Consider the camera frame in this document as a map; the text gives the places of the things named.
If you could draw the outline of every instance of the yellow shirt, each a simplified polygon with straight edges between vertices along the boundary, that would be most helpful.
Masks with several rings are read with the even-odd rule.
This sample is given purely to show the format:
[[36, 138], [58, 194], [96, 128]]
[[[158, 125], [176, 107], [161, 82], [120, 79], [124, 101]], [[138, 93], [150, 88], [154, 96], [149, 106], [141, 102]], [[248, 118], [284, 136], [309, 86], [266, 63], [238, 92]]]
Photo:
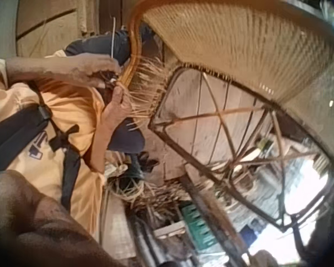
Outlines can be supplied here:
[[[101, 96], [94, 88], [51, 79], [37, 80], [36, 84], [52, 111], [52, 119], [63, 132], [74, 124], [79, 125], [79, 132], [70, 134], [69, 142], [83, 156], [92, 143], [104, 108]], [[0, 122], [32, 103], [38, 103], [38, 96], [26, 84], [16, 83], [8, 88], [5, 61], [0, 60]], [[40, 192], [60, 202], [64, 154], [62, 149], [53, 152], [49, 146], [48, 141], [55, 136], [49, 123], [36, 138], [40, 142], [32, 140], [8, 169], [20, 172]], [[39, 150], [36, 155], [30, 154], [32, 145]], [[90, 170], [82, 159], [71, 199], [71, 215], [91, 234], [97, 224], [103, 184], [104, 176]]]

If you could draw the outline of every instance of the dark pants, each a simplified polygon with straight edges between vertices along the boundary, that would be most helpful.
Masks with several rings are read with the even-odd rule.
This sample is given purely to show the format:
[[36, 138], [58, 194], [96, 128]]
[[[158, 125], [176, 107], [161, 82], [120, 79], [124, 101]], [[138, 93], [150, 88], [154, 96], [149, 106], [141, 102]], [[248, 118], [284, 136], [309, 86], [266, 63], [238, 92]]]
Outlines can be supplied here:
[[[146, 25], [141, 26], [140, 33], [143, 42], [153, 37], [152, 30]], [[67, 46], [65, 53], [67, 56], [74, 56], [81, 53], [110, 55], [111, 39], [112, 34], [108, 33], [85, 40], [77, 40]], [[129, 59], [130, 54], [130, 40], [127, 31], [117, 31], [114, 40], [114, 58], [119, 62], [119, 65], [122, 66]], [[130, 123], [133, 123], [133, 119], [126, 118], [116, 128], [107, 149], [128, 154], [138, 154], [143, 151], [145, 138], [140, 130], [129, 131], [129, 129], [135, 127], [134, 125], [128, 126]]]

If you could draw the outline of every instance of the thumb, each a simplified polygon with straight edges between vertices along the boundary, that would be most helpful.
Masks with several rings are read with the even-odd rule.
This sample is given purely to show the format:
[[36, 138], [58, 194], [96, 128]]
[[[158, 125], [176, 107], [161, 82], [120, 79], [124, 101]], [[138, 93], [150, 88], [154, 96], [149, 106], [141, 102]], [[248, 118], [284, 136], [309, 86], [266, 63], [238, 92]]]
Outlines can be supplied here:
[[89, 77], [87, 85], [95, 88], [105, 89], [105, 82], [97, 77]]
[[114, 91], [112, 93], [112, 99], [111, 99], [111, 102], [112, 103], [115, 103], [115, 104], [120, 104], [121, 101], [122, 101], [122, 97], [124, 95], [124, 90], [122, 90], [121, 87], [119, 86], [116, 86], [114, 88]]

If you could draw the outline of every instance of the woven rattan panel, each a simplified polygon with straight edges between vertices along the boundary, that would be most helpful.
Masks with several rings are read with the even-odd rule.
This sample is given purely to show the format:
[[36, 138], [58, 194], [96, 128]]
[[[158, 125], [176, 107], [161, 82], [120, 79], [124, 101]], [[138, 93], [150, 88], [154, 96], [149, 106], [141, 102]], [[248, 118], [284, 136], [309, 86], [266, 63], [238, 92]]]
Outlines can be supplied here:
[[164, 2], [144, 20], [178, 59], [278, 103], [334, 155], [334, 31], [326, 22], [271, 0]]

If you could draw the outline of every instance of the green crate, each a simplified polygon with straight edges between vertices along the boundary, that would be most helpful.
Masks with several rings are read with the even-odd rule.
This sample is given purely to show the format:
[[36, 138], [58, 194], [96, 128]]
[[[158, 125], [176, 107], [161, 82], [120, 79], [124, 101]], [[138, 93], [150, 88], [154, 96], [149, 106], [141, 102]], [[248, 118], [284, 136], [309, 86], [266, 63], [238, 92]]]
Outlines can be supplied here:
[[205, 250], [217, 243], [215, 236], [207, 226], [195, 205], [181, 209], [185, 223], [198, 250]]

